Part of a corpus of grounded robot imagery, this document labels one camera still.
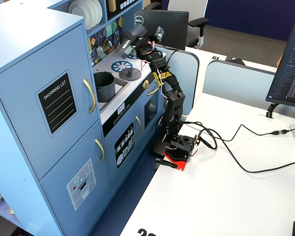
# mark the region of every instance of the office chair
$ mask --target office chair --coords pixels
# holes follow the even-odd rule
[[[200,48],[204,43],[204,27],[209,22],[205,18],[207,0],[170,0],[168,10],[170,11],[189,11],[189,23],[187,31],[187,47]],[[153,3],[145,7],[146,10],[161,10],[161,0],[154,0]]]
[[[151,3],[147,5],[145,10],[162,10],[162,0],[151,0]]]

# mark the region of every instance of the black pot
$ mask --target black pot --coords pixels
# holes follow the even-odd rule
[[[98,102],[109,102],[115,94],[115,78],[109,72],[94,74]]]

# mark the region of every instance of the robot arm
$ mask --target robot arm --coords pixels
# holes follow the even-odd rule
[[[194,145],[198,143],[196,137],[191,138],[178,134],[185,95],[179,86],[176,76],[170,72],[163,53],[154,46],[155,43],[161,41],[164,34],[162,28],[158,27],[154,35],[146,36],[146,34],[147,30],[142,26],[135,28],[131,33],[125,33],[124,42],[119,50],[123,55],[128,55],[134,51],[136,57],[149,63],[155,80],[161,87],[162,95],[167,100],[167,106],[161,123],[166,128],[166,141],[173,148],[167,149],[165,155],[168,158],[170,155],[172,163],[175,163],[175,156],[179,160],[185,160],[186,163],[189,153],[192,152]],[[171,90],[166,91],[165,82],[171,86]]]

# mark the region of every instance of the monitor screen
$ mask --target monitor screen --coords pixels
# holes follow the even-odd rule
[[[136,13],[136,25],[143,25],[148,35],[155,34],[157,27],[164,30],[161,44],[185,50],[189,12],[141,10]]]
[[[266,100],[295,106],[295,23]]]

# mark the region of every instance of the dell logo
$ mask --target dell logo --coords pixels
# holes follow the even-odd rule
[[[136,16],[135,23],[136,23],[136,25],[143,25],[143,23],[144,23],[143,17],[142,16]]]

